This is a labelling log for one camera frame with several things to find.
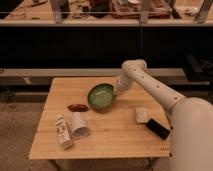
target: white bottle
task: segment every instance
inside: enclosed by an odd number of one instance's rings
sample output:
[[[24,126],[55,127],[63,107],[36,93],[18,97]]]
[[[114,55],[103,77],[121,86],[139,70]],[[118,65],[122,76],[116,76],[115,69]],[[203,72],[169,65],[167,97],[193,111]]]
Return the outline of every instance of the white bottle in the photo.
[[[70,137],[70,130],[68,124],[64,120],[62,115],[58,115],[56,120],[56,128],[58,134],[58,140],[63,149],[68,149],[72,146],[73,142]]]

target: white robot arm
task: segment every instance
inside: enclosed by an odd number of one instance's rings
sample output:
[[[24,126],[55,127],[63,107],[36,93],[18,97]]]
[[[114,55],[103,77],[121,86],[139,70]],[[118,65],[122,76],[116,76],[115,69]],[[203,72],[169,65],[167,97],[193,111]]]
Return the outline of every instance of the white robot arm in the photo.
[[[116,93],[133,81],[153,96],[171,123],[170,171],[213,170],[213,106],[200,98],[187,98],[149,76],[143,60],[125,61],[116,82]]]

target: gray floor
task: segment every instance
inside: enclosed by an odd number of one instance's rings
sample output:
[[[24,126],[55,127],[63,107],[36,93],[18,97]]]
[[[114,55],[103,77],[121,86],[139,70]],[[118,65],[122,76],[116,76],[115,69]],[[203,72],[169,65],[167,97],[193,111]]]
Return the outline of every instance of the gray floor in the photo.
[[[55,171],[44,160],[29,160],[38,122],[44,107],[46,95],[15,96],[13,102],[0,102],[0,171]],[[143,171],[146,159],[119,160],[76,160],[72,170],[86,171]],[[167,171],[168,159],[160,159],[154,171]]]

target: white cup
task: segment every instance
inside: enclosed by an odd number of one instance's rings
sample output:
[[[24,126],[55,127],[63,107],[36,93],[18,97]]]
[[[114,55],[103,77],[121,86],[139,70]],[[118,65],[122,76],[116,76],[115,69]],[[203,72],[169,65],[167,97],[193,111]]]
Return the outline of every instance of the white cup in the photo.
[[[72,138],[81,139],[89,135],[89,128],[86,125],[80,112],[72,114]]]

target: bowl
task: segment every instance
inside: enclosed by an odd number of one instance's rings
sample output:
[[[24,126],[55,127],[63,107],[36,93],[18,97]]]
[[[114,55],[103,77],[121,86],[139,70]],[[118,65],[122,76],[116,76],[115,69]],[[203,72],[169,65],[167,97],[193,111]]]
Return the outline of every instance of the bowl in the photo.
[[[96,85],[90,90],[87,96],[90,107],[96,110],[108,108],[114,98],[114,86],[108,83]]]

